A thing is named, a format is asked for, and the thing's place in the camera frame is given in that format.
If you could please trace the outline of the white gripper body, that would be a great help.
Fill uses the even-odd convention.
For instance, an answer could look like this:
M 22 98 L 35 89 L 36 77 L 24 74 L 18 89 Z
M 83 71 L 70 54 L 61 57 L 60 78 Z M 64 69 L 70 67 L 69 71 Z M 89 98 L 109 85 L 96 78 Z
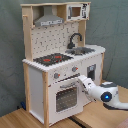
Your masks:
M 90 95 L 92 89 L 95 87 L 95 83 L 92 81 L 91 78 L 87 78 L 85 75 L 80 75 L 78 77 L 79 82 L 83 86 L 84 91 Z

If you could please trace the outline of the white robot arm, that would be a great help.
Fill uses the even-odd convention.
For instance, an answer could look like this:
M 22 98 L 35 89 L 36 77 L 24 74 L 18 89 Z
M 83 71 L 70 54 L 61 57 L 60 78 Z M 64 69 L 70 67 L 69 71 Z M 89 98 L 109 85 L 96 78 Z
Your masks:
M 78 80 L 89 100 L 101 101 L 108 110 L 128 111 L 128 103 L 119 101 L 118 86 L 115 83 L 103 82 L 100 86 L 97 86 L 91 78 L 87 78 L 85 75 L 79 76 Z

